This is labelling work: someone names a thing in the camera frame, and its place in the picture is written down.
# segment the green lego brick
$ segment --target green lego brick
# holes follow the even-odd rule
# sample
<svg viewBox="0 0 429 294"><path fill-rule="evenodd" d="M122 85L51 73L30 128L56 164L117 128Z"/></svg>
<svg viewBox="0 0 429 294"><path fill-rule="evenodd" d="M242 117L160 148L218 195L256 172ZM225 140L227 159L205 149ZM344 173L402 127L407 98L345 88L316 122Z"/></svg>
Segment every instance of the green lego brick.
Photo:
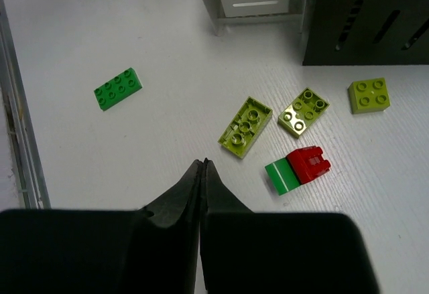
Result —
<svg viewBox="0 0 429 294"><path fill-rule="evenodd" d="M353 82L349 97L353 114L383 111L390 106L384 78Z"/></svg>
<svg viewBox="0 0 429 294"><path fill-rule="evenodd" d="M101 110L106 111L142 87L135 70L129 68L124 73L120 73L120 75L96 88L94 93Z"/></svg>
<svg viewBox="0 0 429 294"><path fill-rule="evenodd" d="M286 158L265 166L269 178L279 196L298 188L301 184Z"/></svg>
<svg viewBox="0 0 429 294"><path fill-rule="evenodd" d="M218 142L242 159L272 115L268 106L249 96Z"/></svg>
<svg viewBox="0 0 429 294"><path fill-rule="evenodd" d="M295 138L312 125L328 108L329 103L306 88L278 117L278 124Z"/></svg>

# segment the red lego brick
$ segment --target red lego brick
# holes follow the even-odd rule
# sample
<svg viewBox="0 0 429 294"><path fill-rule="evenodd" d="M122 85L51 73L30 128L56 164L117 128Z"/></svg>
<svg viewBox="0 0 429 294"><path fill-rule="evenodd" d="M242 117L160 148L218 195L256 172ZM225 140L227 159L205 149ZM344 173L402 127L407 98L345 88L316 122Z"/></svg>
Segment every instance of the red lego brick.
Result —
<svg viewBox="0 0 429 294"><path fill-rule="evenodd" d="M297 149L286 156L300 183L315 180L329 171L330 163L322 157L323 150L315 145Z"/></svg>

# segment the lego brick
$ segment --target lego brick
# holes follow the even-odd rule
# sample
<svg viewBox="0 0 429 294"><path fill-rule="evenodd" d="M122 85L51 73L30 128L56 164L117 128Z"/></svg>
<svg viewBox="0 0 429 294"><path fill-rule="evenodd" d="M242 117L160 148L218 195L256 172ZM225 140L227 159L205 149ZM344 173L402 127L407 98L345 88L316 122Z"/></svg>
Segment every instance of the lego brick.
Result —
<svg viewBox="0 0 429 294"><path fill-rule="evenodd" d="M279 196L301 185L286 158L266 165L265 170Z"/></svg>
<svg viewBox="0 0 429 294"><path fill-rule="evenodd" d="M384 78L353 82L349 86L349 97L353 114L383 111L390 106Z"/></svg>
<svg viewBox="0 0 429 294"><path fill-rule="evenodd" d="M322 157L323 150L312 146L297 149L286 156L301 184L315 180L329 171L330 163Z"/></svg>
<svg viewBox="0 0 429 294"><path fill-rule="evenodd" d="M278 117L278 124L295 138L312 125L328 108L329 103L306 88Z"/></svg>
<svg viewBox="0 0 429 294"><path fill-rule="evenodd" d="M272 115L268 106L249 96L218 142L242 159Z"/></svg>
<svg viewBox="0 0 429 294"><path fill-rule="evenodd" d="M143 86L133 68L129 68L94 90L101 110L106 111L124 98L140 90Z"/></svg>

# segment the lego stud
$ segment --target lego stud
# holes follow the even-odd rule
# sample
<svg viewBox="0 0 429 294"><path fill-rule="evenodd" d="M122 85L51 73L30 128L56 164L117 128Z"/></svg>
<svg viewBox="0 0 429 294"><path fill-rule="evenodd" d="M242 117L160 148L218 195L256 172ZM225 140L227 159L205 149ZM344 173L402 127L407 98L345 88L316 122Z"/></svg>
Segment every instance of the lego stud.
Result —
<svg viewBox="0 0 429 294"><path fill-rule="evenodd" d="M294 103L294 110L295 111L301 110L301 108L302 108L302 103L301 102L295 102Z"/></svg>
<svg viewBox="0 0 429 294"><path fill-rule="evenodd" d="M250 123L248 123L248 122L240 123L239 130L242 134L248 135L250 132L250 128L251 128Z"/></svg>
<svg viewBox="0 0 429 294"><path fill-rule="evenodd" d="M324 102L322 100L317 100L316 105L314 106L314 110L316 112L320 112L324 108Z"/></svg>
<svg viewBox="0 0 429 294"><path fill-rule="evenodd" d="M286 112L286 113L284 114L283 119L284 119L285 121L291 121L291 120L292 120L292 113L291 113L291 112Z"/></svg>
<svg viewBox="0 0 429 294"><path fill-rule="evenodd" d="M358 85L356 85L356 89L360 92L363 92L367 89L367 84L366 83L359 83Z"/></svg>
<svg viewBox="0 0 429 294"><path fill-rule="evenodd" d="M308 102L311 100L311 98L313 97L313 93L311 91L306 91L304 92L304 102Z"/></svg>
<svg viewBox="0 0 429 294"><path fill-rule="evenodd" d="M235 133L232 137L231 137L231 142L233 143L233 145L239 146L244 144L244 138L241 134L239 133Z"/></svg>
<svg viewBox="0 0 429 294"><path fill-rule="evenodd" d="M366 96L364 96L363 98L361 98L359 100L359 104L362 106L367 106L369 104L369 98L367 98Z"/></svg>
<svg viewBox="0 0 429 294"><path fill-rule="evenodd" d="M250 123L258 123L259 122L259 113L256 110L250 110L247 113L247 118L249 119Z"/></svg>
<svg viewBox="0 0 429 294"><path fill-rule="evenodd" d="M308 111L308 112L306 112L306 115L304 115L304 116L307 120L311 120L314 117L314 113L311 111Z"/></svg>
<svg viewBox="0 0 429 294"><path fill-rule="evenodd" d="M375 98L375 101L376 101L378 104L385 104L385 103L386 103L386 101L387 101L387 97L386 97L386 95L379 95L379 96L377 96L377 97Z"/></svg>
<svg viewBox="0 0 429 294"><path fill-rule="evenodd" d="M298 121L297 123L295 123L294 128L297 131L301 131L304 128L304 123L302 123L301 121Z"/></svg>
<svg viewBox="0 0 429 294"><path fill-rule="evenodd" d="M375 81L375 82L373 83L373 87L374 87L374 89L376 89L376 90L379 90L380 88L383 88L383 85L384 85L384 83L383 83L383 81L381 81L381 80L377 80L377 81Z"/></svg>

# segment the white stripe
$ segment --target white stripe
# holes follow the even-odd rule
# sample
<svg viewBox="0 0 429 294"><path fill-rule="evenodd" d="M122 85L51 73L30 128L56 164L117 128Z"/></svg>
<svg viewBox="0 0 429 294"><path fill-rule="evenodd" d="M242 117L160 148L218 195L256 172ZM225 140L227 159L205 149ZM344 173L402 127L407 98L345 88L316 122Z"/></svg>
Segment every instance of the white stripe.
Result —
<svg viewBox="0 0 429 294"><path fill-rule="evenodd" d="M282 181L282 183L283 183L283 186L286 188L286 190L288 190L288 191L289 191L289 188L287 187L286 183L284 182L283 177L282 177L282 175L280 174L279 169L277 169L277 166L275 165L275 163L273 163L273 166L274 166L274 169L277 171L277 174L279 175L280 180L281 180L281 181Z"/></svg>

